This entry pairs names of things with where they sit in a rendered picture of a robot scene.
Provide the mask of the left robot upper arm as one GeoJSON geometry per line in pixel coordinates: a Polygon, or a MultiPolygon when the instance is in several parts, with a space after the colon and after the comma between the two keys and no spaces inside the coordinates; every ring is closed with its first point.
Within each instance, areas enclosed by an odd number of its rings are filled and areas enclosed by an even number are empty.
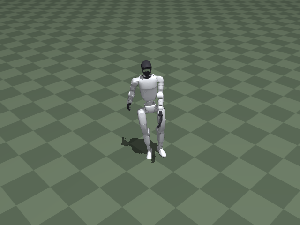
{"type": "Polygon", "coordinates": [[[156,76],[157,82],[159,82],[158,85],[158,93],[157,93],[157,98],[158,99],[163,99],[163,89],[164,89],[164,79],[162,76],[156,76]]]}

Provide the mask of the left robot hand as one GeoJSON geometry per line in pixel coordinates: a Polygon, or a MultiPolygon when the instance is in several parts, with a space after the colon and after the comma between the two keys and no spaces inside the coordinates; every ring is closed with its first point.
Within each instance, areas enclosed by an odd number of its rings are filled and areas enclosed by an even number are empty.
{"type": "Polygon", "coordinates": [[[162,117],[163,116],[162,111],[159,111],[159,116],[160,116],[160,119],[159,119],[160,122],[159,122],[159,125],[157,125],[157,128],[161,126],[161,122],[162,122],[162,119],[163,119],[163,117],[162,117]]]}

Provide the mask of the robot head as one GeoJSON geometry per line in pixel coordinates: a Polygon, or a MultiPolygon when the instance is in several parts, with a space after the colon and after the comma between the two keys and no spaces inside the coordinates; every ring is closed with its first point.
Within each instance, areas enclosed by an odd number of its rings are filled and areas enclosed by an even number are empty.
{"type": "Polygon", "coordinates": [[[145,79],[151,78],[151,76],[149,76],[151,74],[151,63],[148,60],[145,60],[141,63],[141,68],[142,68],[143,74],[145,75],[145,77],[143,77],[143,78],[145,78],[145,79]],[[145,70],[145,69],[150,69],[150,72],[149,71],[144,72],[143,70],[145,70]]]}

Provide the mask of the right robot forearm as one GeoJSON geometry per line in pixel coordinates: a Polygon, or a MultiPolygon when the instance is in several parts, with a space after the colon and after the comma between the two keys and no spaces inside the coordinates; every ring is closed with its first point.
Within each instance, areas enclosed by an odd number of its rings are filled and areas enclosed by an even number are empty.
{"type": "MultiPolygon", "coordinates": [[[[130,92],[129,92],[129,93],[130,93],[130,92]]],[[[131,104],[132,104],[132,102],[133,102],[133,97],[128,96],[127,103],[131,103],[131,104]]]]}

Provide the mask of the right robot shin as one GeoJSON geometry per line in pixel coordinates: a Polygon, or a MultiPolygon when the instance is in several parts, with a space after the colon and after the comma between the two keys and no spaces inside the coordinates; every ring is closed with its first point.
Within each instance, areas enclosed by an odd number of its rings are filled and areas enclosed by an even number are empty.
{"type": "Polygon", "coordinates": [[[150,150],[151,152],[151,147],[150,147],[150,135],[143,135],[144,142],[147,145],[148,151],[150,150]]]}

